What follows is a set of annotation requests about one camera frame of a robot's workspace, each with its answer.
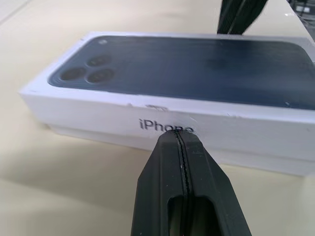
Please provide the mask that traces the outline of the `white box lid with film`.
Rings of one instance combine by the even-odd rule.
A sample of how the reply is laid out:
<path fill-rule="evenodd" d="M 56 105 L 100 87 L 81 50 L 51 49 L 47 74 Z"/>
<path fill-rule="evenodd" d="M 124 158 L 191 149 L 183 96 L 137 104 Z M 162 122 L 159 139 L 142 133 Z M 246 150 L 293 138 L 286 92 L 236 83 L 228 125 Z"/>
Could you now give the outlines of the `white box lid with film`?
<path fill-rule="evenodd" d="M 64 135 L 152 149 L 182 129 L 213 151 L 315 161 L 306 38 L 92 32 L 20 95 Z"/>

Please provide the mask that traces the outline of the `white phone box base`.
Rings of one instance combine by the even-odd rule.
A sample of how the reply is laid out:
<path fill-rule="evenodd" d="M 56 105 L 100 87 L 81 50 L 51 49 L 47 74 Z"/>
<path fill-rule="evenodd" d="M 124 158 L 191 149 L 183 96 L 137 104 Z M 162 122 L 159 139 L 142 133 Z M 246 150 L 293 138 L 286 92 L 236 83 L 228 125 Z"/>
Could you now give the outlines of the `white phone box base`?
<path fill-rule="evenodd" d="M 49 125 L 57 134 L 80 139 L 100 141 L 131 148 L 152 151 L 157 138 L 128 137 L 115 134 L 84 131 L 80 129 Z M 315 176 L 315 161 L 299 160 L 286 157 L 257 155 L 245 151 L 212 148 L 203 142 L 204 147 L 219 164 L 236 165 L 265 171 L 279 172 L 298 176 Z"/>

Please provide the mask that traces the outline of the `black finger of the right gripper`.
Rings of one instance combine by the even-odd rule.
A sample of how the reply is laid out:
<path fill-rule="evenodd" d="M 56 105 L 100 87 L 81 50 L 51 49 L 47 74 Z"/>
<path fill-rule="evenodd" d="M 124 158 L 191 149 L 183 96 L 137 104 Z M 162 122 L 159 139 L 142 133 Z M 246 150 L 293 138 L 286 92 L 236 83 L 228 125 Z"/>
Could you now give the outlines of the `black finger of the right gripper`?
<path fill-rule="evenodd" d="M 268 0 L 242 0 L 232 21 L 229 34 L 242 35 L 261 14 Z"/>
<path fill-rule="evenodd" d="M 228 34 L 243 0 L 222 0 L 217 34 Z"/>

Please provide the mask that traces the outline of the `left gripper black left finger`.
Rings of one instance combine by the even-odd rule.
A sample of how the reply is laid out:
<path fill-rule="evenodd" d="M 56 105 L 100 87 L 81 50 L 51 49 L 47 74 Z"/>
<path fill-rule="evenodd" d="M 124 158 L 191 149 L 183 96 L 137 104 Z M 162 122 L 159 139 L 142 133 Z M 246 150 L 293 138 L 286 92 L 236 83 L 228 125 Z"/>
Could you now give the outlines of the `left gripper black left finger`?
<path fill-rule="evenodd" d="M 169 200 L 184 195 L 179 144 L 162 134 L 137 182 L 131 236 L 169 236 Z"/>

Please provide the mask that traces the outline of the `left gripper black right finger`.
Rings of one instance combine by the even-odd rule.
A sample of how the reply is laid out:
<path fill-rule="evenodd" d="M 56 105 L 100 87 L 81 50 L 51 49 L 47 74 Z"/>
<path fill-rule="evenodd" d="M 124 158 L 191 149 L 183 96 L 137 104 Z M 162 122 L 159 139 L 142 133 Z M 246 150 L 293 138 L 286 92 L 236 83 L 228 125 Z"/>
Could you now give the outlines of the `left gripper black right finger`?
<path fill-rule="evenodd" d="M 187 195 L 183 236 L 241 236 L 241 207 L 228 176 L 199 138 L 178 131 Z"/>

